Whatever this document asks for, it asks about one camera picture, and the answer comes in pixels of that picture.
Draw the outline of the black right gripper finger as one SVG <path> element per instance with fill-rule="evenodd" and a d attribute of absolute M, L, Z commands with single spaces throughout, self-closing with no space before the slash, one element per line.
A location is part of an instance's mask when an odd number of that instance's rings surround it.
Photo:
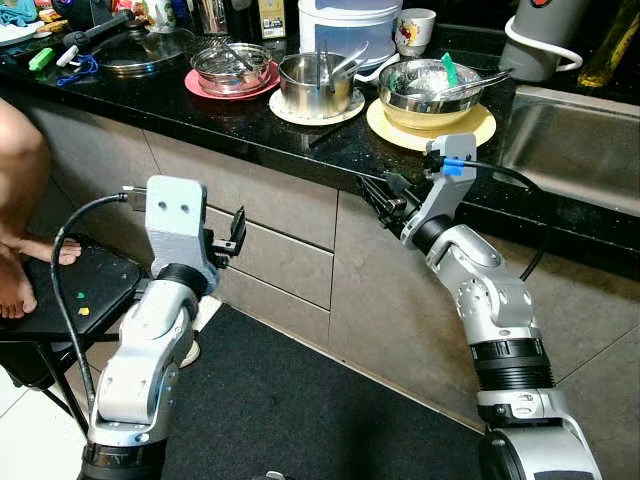
<path fill-rule="evenodd" d="M 397 223 L 397 197 L 389 191 L 387 183 L 367 177 L 361 177 L 358 183 L 362 198 L 372 207 L 381 225 L 393 227 Z"/>
<path fill-rule="evenodd" d="M 399 173 L 384 172 L 380 182 L 375 183 L 375 204 L 380 207 L 410 206 L 410 182 Z"/>

